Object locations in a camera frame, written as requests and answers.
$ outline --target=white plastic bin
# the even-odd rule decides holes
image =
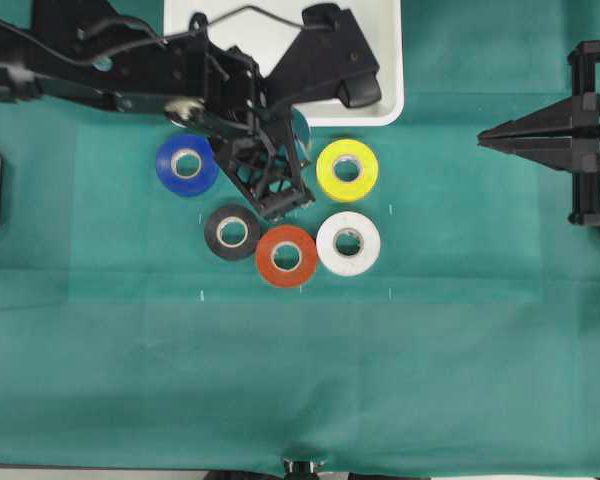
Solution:
[[[249,2],[290,20],[302,23],[302,10],[320,0],[255,0]],[[400,0],[342,0],[351,8],[378,62],[382,101],[363,109],[346,109],[337,100],[300,106],[312,126],[383,126],[396,120],[404,108],[402,61],[402,20]],[[242,0],[165,0],[164,31],[187,29],[194,12],[210,20],[244,5]],[[260,64],[268,75],[286,52],[298,31],[254,12],[244,12],[209,30],[211,40],[221,48],[238,45]]]

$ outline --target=teal fabric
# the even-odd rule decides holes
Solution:
[[[158,0],[115,4],[160,24]],[[213,257],[201,223],[239,195],[165,190],[161,118],[0,105],[0,463],[600,476],[600,233],[567,224],[568,176],[475,138],[569,94],[600,0],[403,8],[402,117],[314,132],[314,156],[367,142],[377,188],[288,219],[371,217],[356,279],[279,291]]]

